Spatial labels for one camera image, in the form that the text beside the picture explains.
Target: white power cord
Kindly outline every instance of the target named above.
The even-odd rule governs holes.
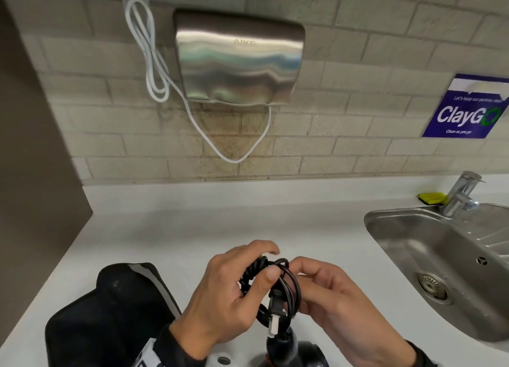
[[[175,91],[182,97],[187,114],[189,116],[189,119],[191,119],[191,123],[193,124],[193,126],[196,128],[196,130],[198,130],[203,139],[205,139],[205,141],[209,144],[212,150],[214,150],[214,152],[221,159],[229,163],[240,163],[244,159],[246,159],[249,156],[249,154],[251,154],[251,152],[256,148],[256,146],[258,146],[258,144],[265,137],[267,131],[269,130],[270,119],[272,114],[271,107],[269,106],[269,115],[265,130],[263,131],[262,135],[260,135],[258,140],[254,143],[254,145],[248,150],[248,152],[242,158],[230,159],[222,155],[220,151],[217,149],[217,147],[214,146],[212,141],[207,137],[207,135],[200,129],[200,126],[198,126],[198,123],[196,123],[194,117],[192,116],[191,109],[189,108],[189,103],[187,102],[187,99],[184,97],[184,94],[182,93],[181,89],[169,77],[168,66],[164,62],[164,59],[162,58],[160,52],[156,49],[156,29],[154,23],[154,16],[152,15],[152,11],[150,10],[148,0],[123,0],[123,3],[127,25],[129,26],[129,29],[131,30],[132,36],[134,36],[136,43],[138,43],[139,47],[142,49],[143,56],[145,58],[147,66],[145,81],[147,83],[147,90],[149,91],[150,96],[157,102],[160,103],[165,102],[169,98],[170,90],[169,85],[171,85],[175,89]],[[143,23],[142,17],[139,14],[137,4],[141,5],[145,9],[145,12],[147,14],[146,25]],[[163,85],[162,88],[156,86],[154,80],[154,65],[157,74],[162,80]]]

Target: black power cord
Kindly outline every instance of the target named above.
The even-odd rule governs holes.
[[[260,304],[258,308],[257,319],[265,327],[269,327],[269,320],[272,315],[280,316],[278,334],[283,335],[289,329],[292,319],[299,311],[301,294],[299,283],[293,273],[290,272],[289,262],[287,259],[279,259],[276,261],[269,261],[266,256],[262,256],[255,260],[244,272],[242,278],[239,281],[240,290],[245,296],[251,287],[249,282],[253,280],[258,273],[270,265],[277,265],[283,275],[279,277],[274,286],[270,289],[269,297],[271,298],[271,305],[267,308],[263,304]],[[287,275],[292,281],[295,289],[295,295],[286,280],[284,275]],[[286,314],[282,312],[283,304],[286,303],[288,306]]]

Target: blue sign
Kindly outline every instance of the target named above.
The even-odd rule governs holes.
[[[509,79],[456,74],[423,137],[486,138],[509,105]]]

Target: faucet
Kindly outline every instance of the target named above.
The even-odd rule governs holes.
[[[447,195],[447,203],[440,207],[440,213],[445,217],[453,217],[460,208],[464,210],[476,209],[479,202],[470,198],[474,187],[481,182],[482,177],[473,171],[464,171]]]

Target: stainless steel sink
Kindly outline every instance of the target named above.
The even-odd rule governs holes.
[[[509,208],[481,204],[455,218],[435,207],[383,210],[365,224],[437,313],[509,351]]]

